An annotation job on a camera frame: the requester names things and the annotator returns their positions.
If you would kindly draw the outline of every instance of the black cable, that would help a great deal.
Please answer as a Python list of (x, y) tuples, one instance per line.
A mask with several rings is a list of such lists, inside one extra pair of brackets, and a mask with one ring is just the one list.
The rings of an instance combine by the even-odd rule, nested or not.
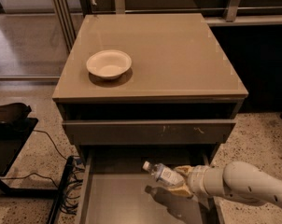
[(54, 181), (51, 177), (39, 175), (39, 174), (37, 174), (37, 173), (31, 173), (31, 174), (29, 174), (29, 175), (22, 176), (22, 177), (1, 177), (0, 179), (1, 179), (1, 180), (4, 180), (4, 179), (13, 179), (13, 180), (14, 180), (14, 179), (25, 179), (25, 178), (27, 178), (27, 177), (29, 177), (29, 176), (31, 176), (31, 175), (38, 175), (39, 177), (42, 177), (42, 178), (45, 178), (45, 179), (49, 179), (49, 180), (53, 183), (53, 185), (54, 185), (56, 188), (58, 188), (58, 185), (55, 183), (55, 181)]
[(49, 136), (49, 134), (47, 132), (39, 131), (39, 130), (34, 130), (34, 131), (35, 132), (40, 132), (40, 133), (45, 133), (48, 136), (48, 138), (50, 139), (51, 143), (54, 145), (54, 147), (55, 147), (56, 151), (58, 152), (58, 154), (67, 161), (67, 158), (58, 150), (55, 142), (51, 139), (51, 137)]

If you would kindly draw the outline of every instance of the robotic hand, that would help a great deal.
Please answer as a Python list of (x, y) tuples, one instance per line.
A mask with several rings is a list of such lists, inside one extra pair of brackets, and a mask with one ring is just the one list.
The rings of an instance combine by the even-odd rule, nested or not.
[(185, 178), (185, 183), (180, 187), (168, 187), (173, 194), (217, 196), (249, 205), (272, 203), (282, 208), (282, 181), (249, 163), (233, 161), (223, 169), (179, 166), (175, 171)]

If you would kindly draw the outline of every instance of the terrazzo floor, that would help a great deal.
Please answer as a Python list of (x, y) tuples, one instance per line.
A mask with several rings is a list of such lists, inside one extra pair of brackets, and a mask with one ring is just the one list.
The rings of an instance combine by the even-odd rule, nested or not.
[[(0, 15), (0, 20), (9, 21), (9, 23), (16, 22), (20, 27), (22, 22), (27, 22), (24, 17), (16, 16), (14, 20), (10, 16)], [(53, 49), (44, 50), (44, 55), (40, 55), (36, 58), (35, 67), (45, 65), (45, 70), (31, 69), (29, 63), (26, 64), (26, 54), (21, 51), (18, 53), (21, 55), (22, 63), (18, 63), (19, 58), (15, 58), (17, 65), (13, 65), (13, 69), (10, 66), (3, 68), (6, 62), (3, 62), (4, 57), (8, 57), (9, 50), (4, 53), (4, 57), (1, 58), (2, 49), (11, 46), (11, 44), (18, 44), (18, 38), (11, 38), (16, 40), (10, 40), (10, 45), (7, 43), (0, 46), (0, 74), (16, 75), (19, 71), (17, 66), (25, 64), (22, 72), (32, 72), (55, 75), (59, 74), (63, 68), (63, 63), (67, 57), (65, 47), (63, 46), (62, 36), (59, 29), (56, 29), (56, 21), (53, 16), (44, 16), (46, 23), (51, 24), (52, 28), (43, 29), (47, 30), (47, 33), (51, 33), (57, 36), (57, 47)], [(36, 16), (39, 22), (43, 21), (43, 16)], [(33, 37), (39, 37), (39, 32), (35, 33)], [(28, 43), (20, 41), (24, 46), (31, 44), (32, 41), (28, 40)], [(45, 46), (45, 43), (41, 43), (40, 50)], [(61, 153), (67, 157), (69, 155), (77, 155), (74, 147), (72, 147), (68, 139), (66, 138), (61, 125), (62, 118), (58, 112), (56, 104), (51, 100), (55, 83), (33, 83), (33, 82), (0, 82), (0, 105), (22, 102), (29, 105), (32, 108), (32, 113), (29, 117), (38, 118), (39, 122), (36, 125), (36, 129), (46, 131), (49, 133), (53, 141), (56, 143), (57, 148)], [(247, 161), (251, 164), (258, 166), (264, 172), (269, 175), (273, 175), (276, 178), (282, 180), (282, 119), (279, 118), (278, 113), (253, 113), (253, 114), (238, 114), (236, 119), (236, 126), (233, 129), (231, 136), (226, 144), (222, 144), (215, 159), (213, 165), (216, 167), (224, 167), (225, 164), (231, 161)], [(65, 160), (62, 159), (56, 152), (51, 141), (43, 133), (33, 132), (29, 137), (27, 143), (22, 149), (19, 157), (14, 162), (13, 166), (9, 170), (7, 177), (25, 176), (32, 172), (37, 172), (44, 176), (50, 176), (56, 183), (59, 182)], [(22, 188), (42, 188), (50, 189), (52, 184), (50, 181), (40, 177), (30, 176), (23, 180), (7, 180), (11, 187)], [(247, 206), (240, 203), (233, 203), (218, 199), (219, 206), (227, 224), (282, 224), (282, 210), (271, 204), (266, 204), (261, 207)], [(0, 224), (20, 223), (20, 224), (32, 224), (32, 223), (45, 223), (49, 214), (52, 201), (38, 200), (38, 199), (10, 199), (0, 197)], [(60, 213), (57, 219), (57, 223), (72, 224), (75, 221), (74, 216), (69, 216)]]

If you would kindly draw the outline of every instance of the drawer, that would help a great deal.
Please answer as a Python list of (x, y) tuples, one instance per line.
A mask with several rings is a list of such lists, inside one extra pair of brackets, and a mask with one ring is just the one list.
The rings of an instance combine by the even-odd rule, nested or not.
[(76, 146), (220, 144), (234, 125), (230, 119), (63, 122), (70, 143)]
[(196, 165), (198, 153), (185, 148), (90, 149), (75, 223), (222, 223), (213, 199), (172, 195), (142, 171), (144, 161)]

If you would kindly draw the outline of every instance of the floor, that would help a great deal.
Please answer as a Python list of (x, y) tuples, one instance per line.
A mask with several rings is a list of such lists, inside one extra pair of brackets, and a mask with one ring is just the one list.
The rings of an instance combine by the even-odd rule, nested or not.
[[(74, 17), (76, 29), (81, 16)], [(66, 47), (56, 18), (52, 15), (0, 15), (0, 75), (59, 75), (67, 59)], [(0, 105), (23, 102), (39, 119), (36, 128), (49, 133), (57, 148), (67, 157), (76, 155), (62, 129), (62, 118), (51, 100), (55, 83), (0, 82)], [(231, 161), (247, 161), (282, 180), (282, 119), (278, 113), (239, 114), (226, 144), (222, 144), (213, 165), (224, 167)], [(37, 172), (56, 183), (65, 160), (43, 133), (28, 139), (7, 177)], [(11, 187), (52, 188), (50, 181), (30, 176), (6, 180)], [(282, 210), (271, 204), (247, 206), (217, 199), (227, 224), (280, 224)], [(0, 198), (0, 224), (45, 223), (52, 201)], [(72, 224), (75, 216), (60, 214), (57, 223)]]

